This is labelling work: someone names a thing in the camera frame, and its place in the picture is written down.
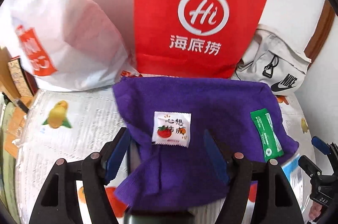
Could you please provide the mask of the person's right hand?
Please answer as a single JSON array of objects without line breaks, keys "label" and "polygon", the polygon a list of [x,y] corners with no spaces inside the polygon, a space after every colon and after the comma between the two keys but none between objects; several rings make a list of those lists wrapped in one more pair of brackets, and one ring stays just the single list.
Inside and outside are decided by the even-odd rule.
[{"label": "person's right hand", "polygon": [[318,204],[315,201],[313,201],[312,206],[309,211],[309,219],[311,221],[314,221],[316,218],[318,218],[321,215],[322,208],[323,207],[321,204]]}]

